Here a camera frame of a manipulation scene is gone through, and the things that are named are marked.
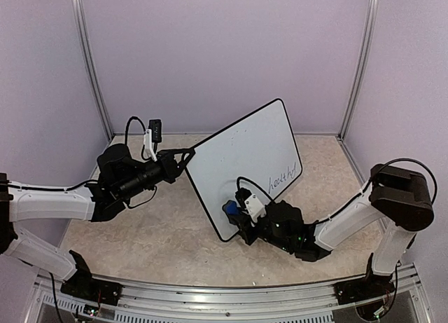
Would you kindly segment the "black whiteboard eraser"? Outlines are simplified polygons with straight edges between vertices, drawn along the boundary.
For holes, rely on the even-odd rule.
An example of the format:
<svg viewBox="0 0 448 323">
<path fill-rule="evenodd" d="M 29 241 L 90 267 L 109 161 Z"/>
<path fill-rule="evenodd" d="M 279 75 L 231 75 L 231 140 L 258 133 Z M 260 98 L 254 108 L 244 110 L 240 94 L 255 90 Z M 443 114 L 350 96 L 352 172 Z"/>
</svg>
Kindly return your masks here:
<svg viewBox="0 0 448 323">
<path fill-rule="evenodd" d="M 228 200 L 223 206 L 222 206 L 223 212 L 226 214 L 240 214 L 238 204 L 233 200 Z"/>
</svg>

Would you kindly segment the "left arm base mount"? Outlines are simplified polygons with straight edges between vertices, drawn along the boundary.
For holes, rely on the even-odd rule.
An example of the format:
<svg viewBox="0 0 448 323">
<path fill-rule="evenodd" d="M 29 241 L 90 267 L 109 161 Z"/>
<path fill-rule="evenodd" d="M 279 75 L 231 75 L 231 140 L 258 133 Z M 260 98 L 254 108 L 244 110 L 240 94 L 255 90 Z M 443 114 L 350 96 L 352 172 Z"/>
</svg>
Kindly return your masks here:
<svg viewBox="0 0 448 323">
<path fill-rule="evenodd" d="M 64 281 L 60 288 L 63 294 L 97 304 L 117 306 L 123 286 L 117 282 L 100 280 L 89 275 L 75 274 Z"/>
</svg>

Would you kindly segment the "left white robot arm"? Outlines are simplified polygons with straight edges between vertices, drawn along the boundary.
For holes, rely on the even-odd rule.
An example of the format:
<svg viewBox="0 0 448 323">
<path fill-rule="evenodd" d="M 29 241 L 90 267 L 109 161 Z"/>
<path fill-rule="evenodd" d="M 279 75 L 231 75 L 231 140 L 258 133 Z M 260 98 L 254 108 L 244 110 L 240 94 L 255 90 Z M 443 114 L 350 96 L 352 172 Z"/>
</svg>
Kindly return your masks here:
<svg viewBox="0 0 448 323">
<path fill-rule="evenodd" d="M 1 174 L 1 253 L 58 276 L 83 298 L 98 291 L 84 258 L 42 240 L 19 225 L 30 219 L 77 219 L 106 222 L 144 191 L 161 182 L 173 184 L 195 155 L 192 148 L 158 151 L 162 122 L 149 121 L 143 129 L 142 159 L 132 157 L 127 142 L 113 144 L 97 158 L 99 176 L 71 187 L 30 186 Z"/>
</svg>

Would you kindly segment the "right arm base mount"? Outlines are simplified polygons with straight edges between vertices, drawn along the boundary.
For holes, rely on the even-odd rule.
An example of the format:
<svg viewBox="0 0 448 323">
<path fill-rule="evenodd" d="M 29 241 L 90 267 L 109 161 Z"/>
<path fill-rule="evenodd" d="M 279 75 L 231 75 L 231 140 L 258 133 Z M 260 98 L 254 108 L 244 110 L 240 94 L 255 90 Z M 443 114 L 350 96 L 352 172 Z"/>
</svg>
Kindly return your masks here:
<svg viewBox="0 0 448 323">
<path fill-rule="evenodd" d="M 391 277 L 360 277 L 353 280 L 337 282 L 333 286 L 339 305 L 365 301 L 385 296 L 395 291 L 396 286 Z"/>
</svg>

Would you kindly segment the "small whiteboard with wire stand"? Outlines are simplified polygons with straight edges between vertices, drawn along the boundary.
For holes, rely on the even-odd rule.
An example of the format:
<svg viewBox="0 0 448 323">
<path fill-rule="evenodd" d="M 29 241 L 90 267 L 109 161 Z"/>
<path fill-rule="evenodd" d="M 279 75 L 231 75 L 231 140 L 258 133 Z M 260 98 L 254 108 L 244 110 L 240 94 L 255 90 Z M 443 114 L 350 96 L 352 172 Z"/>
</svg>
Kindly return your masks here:
<svg viewBox="0 0 448 323">
<path fill-rule="evenodd" d="M 235 197 L 237 178 L 261 202 L 284 197 L 301 179 L 302 159 L 284 101 L 261 106 L 194 145 L 185 171 L 219 240 L 238 228 L 222 206 Z"/>
</svg>

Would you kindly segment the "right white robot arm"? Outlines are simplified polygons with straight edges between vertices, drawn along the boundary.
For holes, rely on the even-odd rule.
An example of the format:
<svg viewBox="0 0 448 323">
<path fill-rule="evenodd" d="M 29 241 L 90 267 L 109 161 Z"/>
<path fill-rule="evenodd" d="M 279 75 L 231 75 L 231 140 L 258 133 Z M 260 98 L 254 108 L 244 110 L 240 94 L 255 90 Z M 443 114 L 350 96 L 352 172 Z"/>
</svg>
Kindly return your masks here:
<svg viewBox="0 0 448 323">
<path fill-rule="evenodd" d="M 416 234 L 435 218 L 438 186 L 429 191 L 427 182 L 435 175 L 396 167 L 396 163 L 406 162 L 408 158 L 376 164 L 355 196 L 326 218 L 310 224 L 305 223 L 300 208 L 273 198 L 264 204 L 241 186 L 235 199 L 227 201 L 222 210 L 247 245 L 261 239 L 306 262 L 329 256 L 358 231 L 387 218 L 386 232 L 368 260 L 366 276 L 358 282 L 358 292 L 372 298 L 391 279 Z"/>
</svg>

